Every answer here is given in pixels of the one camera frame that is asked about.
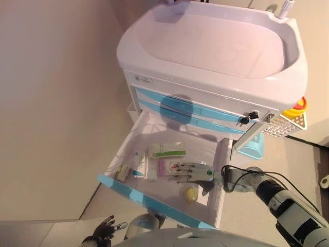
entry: beige wall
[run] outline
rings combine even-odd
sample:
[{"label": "beige wall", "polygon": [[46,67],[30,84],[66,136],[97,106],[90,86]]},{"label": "beige wall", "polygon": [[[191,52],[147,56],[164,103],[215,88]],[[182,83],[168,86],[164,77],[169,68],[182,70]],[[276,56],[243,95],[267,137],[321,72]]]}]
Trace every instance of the beige wall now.
[{"label": "beige wall", "polygon": [[0,221],[76,219],[131,127],[107,0],[0,7]]},{"label": "beige wall", "polygon": [[294,136],[329,147],[329,2],[298,0],[291,11],[308,62],[308,130]]}]

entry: open drawer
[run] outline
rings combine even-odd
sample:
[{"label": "open drawer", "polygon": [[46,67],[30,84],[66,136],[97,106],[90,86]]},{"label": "open drawer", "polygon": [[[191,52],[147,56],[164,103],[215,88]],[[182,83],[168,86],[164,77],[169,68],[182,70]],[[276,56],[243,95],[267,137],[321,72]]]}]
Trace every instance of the open drawer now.
[{"label": "open drawer", "polygon": [[135,151],[146,150],[151,143],[169,142],[185,143],[187,162],[205,162],[218,170],[228,164],[232,148],[232,140],[228,138],[216,143],[193,133],[173,130],[167,126],[165,117],[144,111],[107,171],[104,175],[99,175],[98,180],[130,200],[183,225],[200,228],[218,226],[223,200],[222,188],[218,185],[204,197],[202,188],[199,187],[198,200],[188,203],[182,191],[189,184],[177,184],[173,178],[158,177],[157,181],[150,182],[144,178],[135,178],[130,173],[125,183],[114,180],[121,164],[133,166]]}]

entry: black cable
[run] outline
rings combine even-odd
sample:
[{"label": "black cable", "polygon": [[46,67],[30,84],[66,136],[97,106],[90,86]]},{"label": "black cable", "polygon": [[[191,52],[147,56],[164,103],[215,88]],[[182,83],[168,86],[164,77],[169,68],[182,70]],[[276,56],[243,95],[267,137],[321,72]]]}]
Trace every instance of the black cable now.
[{"label": "black cable", "polygon": [[250,174],[250,173],[258,173],[258,174],[263,174],[263,175],[266,175],[266,176],[269,176],[270,178],[278,181],[286,190],[289,190],[283,182],[281,182],[278,178],[274,177],[274,176],[271,176],[269,175],[270,174],[275,174],[275,175],[279,175],[281,177],[283,177],[318,213],[320,213],[320,211],[318,210],[318,208],[288,179],[286,178],[284,175],[278,173],[278,172],[273,172],[273,171],[252,171],[252,170],[246,170],[246,169],[242,169],[240,167],[236,167],[236,166],[231,166],[231,165],[226,165],[226,166],[223,166],[222,169],[221,169],[221,174],[223,175],[223,170],[225,167],[233,167],[235,169],[238,169],[238,170],[241,170],[241,171],[246,171],[247,173],[243,174],[242,176],[240,176],[237,181],[235,182],[234,186],[233,186],[233,189],[232,191],[234,190],[237,182],[242,178],[244,177],[245,175],[247,174]]},{"label": "black cable", "polygon": [[236,182],[233,184],[233,187],[232,187],[232,189],[229,191],[229,193],[231,193],[231,192],[233,192],[234,191],[234,189],[235,189],[235,187],[236,187],[236,185],[237,185],[237,183],[238,183],[238,181],[240,180],[240,179],[242,179],[245,175],[248,175],[248,174],[251,174],[252,172],[247,172],[247,173],[243,173],[237,180],[236,180]]}]

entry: beige floor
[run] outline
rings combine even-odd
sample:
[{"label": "beige floor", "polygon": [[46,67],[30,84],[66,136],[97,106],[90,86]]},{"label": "beige floor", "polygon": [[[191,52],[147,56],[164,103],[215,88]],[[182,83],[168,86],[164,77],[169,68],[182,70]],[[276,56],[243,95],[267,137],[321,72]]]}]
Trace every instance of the beige floor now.
[{"label": "beige floor", "polygon": [[[285,174],[305,195],[328,215],[328,205],[321,205],[318,171],[328,173],[329,153],[288,138],[266,136],[265,157],[255,166],[263,170]],[[101,186],[87,208],[82,220],[56,223],[40,247],[78,246],[84,237],[108,215],[117,222],[129,222],[145,210],[110,189]],[[220,228],[277,246],[288,246],[275,228],[275,218],[266,206],[252,193],[225,194]],[[165,227],[175,227],[167,221]],[[113,245],[122,241],[124,231],[115,234]]]}]

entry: blue drawer trim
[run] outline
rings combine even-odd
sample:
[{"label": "blue drawer trim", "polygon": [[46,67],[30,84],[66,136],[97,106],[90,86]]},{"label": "blue drawer trim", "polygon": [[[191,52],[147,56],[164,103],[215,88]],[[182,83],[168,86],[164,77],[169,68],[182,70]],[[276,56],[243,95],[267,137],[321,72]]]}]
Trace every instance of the blue drawer trim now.
[{"label": "blue drawer trim", "polygon": [[253,158],[254,160],[261,160],[264,157],[264,133],[261,132],[256,135],[238,152],[240,154]]},{"label": "blue drawer trim", "polygon": [[176,109],[178,111],[187,113],[187,114],[195,114],[202,117],[213,118],[217,120],[229,121],[229,122],[239,122],[240,117],[230,115],[221,111],[213,110],[207,107],[203,107],[198,104],[194,104],[191,102],[175,99],[169,96],[165,96],[162,94],[150,92],[144,89],[136,89],[140,93],[152,98],[161,104]]},{"label": "blue drawer trim", "polygon": [[174,220],[177,220],[177,221],[183,223],[184,225],[187,225],[189,227],[194,227],[194,228],[216,229],[209,224],[206,224],[191,216],[188,216],[179,210],[176,210],[168,205],[165,205],[165,204],[159,202],[158,200],[148,197],[147,195],[143,194],[142,192],[132,189],[132,188],[126,186],[125,184],[122,184],[122,183],[120,183],[110,177],[107,177],[103,174],[98,175],[97,179],[99,182],[101,182],[105,186],[107,186],[110,189],[114,190],[115,192],[123,195],[124,197],[130,199],[131,201],[142,204],[146,208],[149,208],[155,212],[164,214],[164,215],[168,216],[169,218],[172,218]]},{"label": "blue drawer trim", "polygon": [[233,129],[230,127],[217,125],[212,122],[207,122],[202,119],[198,119],[198,118],[187,116],[187,115],[184,115],[184,114],[181,114],[178,112],[174,112],[174,111],[168,110],[166,108],[162,108],[158,105],[149,103],[142,99],[139,99],[138,101],[140,103],[142,103],[143,105],[145,105],[146,107],[152,109],[153,111],[156,111],[165,117],[171,118],[171,119],[181,122],[183,124],[190,124],[193,126],[201,127],[201,128],[208,129],[208,130],[219,131],[219,132],[227,132],[227,133],[234,133],[234,134],[244,134],[245,133],[245,131],[242,131],[242,130],[236,130],[236,129]]}]

